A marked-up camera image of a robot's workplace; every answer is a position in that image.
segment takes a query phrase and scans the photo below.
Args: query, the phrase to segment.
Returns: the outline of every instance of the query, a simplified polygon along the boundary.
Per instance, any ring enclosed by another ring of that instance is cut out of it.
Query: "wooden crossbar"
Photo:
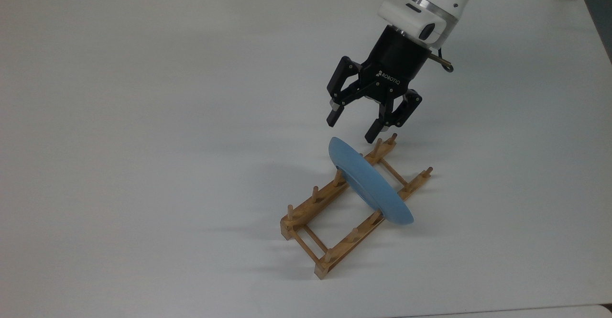
[[[397,134],[393,134],[391,138],[383,143],[382,139],[378,139],[374,145],[372,152],[363,157],[365,160],[374,165],[381,163],[389,172],[400,182],[404,187],[397,192],[398,196],[402,200],[409,198],[417,189],[419,189],[425,182],[431,177],[431,171],[433,168],[428,168],[422,171],[411,181],[407,182],[400,174],[398,174],[387,161],[383,159],[395,146],[395,138]],[[342,192],[348,188],[348,184],[341,176],[341,172],[338,170],[334,176],[334,180],[325,185],[323,189],[319,190],[318,187],[313,188],[313,194],[311,197],[302,202],[299,206],[293,207],[289,205],[287,208],[287,215],[280,220],[280,231],[282,235],[287,239],[294,238],[295,241],[304,249],[304,251],[310,256],[315,262],[315,274],[319,279],[323,279],[334,266],[338,265],[350,251],[352,251],[359,242],[367,237],[376,227],[378,227],[384,220],[380,209],[372,213],[366,220],[364,220],[359,226],[353,228],[343,240],[336,244],[333,248],[328,248],[325,244],[317,237],[317,234],[308,227],[308,223],[323,209],[325,209],[330,203],[332,203]],[[315,253],[310,250],[304,240],[297,234],[298,231],[304,229],[306,233],[315,241],[317,246],[325,253],[323,257],[317,257]]]

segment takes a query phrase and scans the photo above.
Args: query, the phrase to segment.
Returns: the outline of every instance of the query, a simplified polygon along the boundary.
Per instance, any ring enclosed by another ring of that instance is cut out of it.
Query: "blue plate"
[[[346,183],[372,209],[380,209],[385,219],[398,225],[412,224],[415,221],[410,209],[383,176],[346,142],[332,137],[329,142],[329,157],[336,168],[342,171]]]

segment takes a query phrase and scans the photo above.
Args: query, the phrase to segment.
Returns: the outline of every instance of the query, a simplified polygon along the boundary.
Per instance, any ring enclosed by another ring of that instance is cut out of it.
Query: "table surface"
[[[472,0],[387,157],[415,223],[320,281],[278,222],[359,152],[325,86],[383,0],[0,0],[0,316],[394,317],[612,301],[612,67],[583,0]],[[335,244],[352,192],[310,225]]]

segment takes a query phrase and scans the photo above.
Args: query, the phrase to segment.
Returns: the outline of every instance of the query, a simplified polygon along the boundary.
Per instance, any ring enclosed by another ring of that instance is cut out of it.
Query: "cable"
[[[440,47],[440,48],[437,50],[437,56],[438,56],[439,58],[442,58],[442,47]],[[444,70],[446,70],[448,73],[452,73],[452,72],[453,72],[453,70],[455,70],[455,68],[453,68],[453,65],[450,65],[450,67],[446,67],[445,65],[442,65],[442,68],[444,68]]]

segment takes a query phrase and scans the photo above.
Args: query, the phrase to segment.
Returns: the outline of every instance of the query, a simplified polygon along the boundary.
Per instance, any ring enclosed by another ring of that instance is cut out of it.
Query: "wooden peg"
[[[326,263],[329,263],[329,261],[332,261],[332,250],[328,250],[328,252],[325,253],[325,257],[323,258],[323,261]]]
[[[334,177],[334,186],[338,186],[342,181],[344,181],[342,178],[342,171],[337,170],[336,177]]]
[[[380,209],[377,209],[374,214],[372,214],[372,216],[370,216],[370,220],[368,220],[368,223],[370,225],[373,225],[376,220],[378,219],[378,217],[382,214],[383,212]]]
[[[357,227],[355,227],[354,229],[352,229],[352,231],[350,231],[349,235],[347,236],[347,241],[354,242],[355,238],[357,237],[357,233],[359,233],[359,230],[357,229]]]
[[[395,144],[395,138],[397,137],[397,133],[393,133],[391,137],[385,142],[386,144]]]
[[[427,171],[425,171],[425,173],[423,174],[423,178],[429,178],[431,176],[431,171],[433,171],[433,167],[428,167]]]
[[[316,203],[317,199],[319,199],[319,187],[315,185],[312,188],[312,203]]]
[[[374,145],[374,150],[372,151],[372,155],[374,157],[376,157],[376,153],[378,153],[378,148],[380,148],[381,143],[383,143],[383,140],[379,137],[378,140],[376,140],[376,144]]]

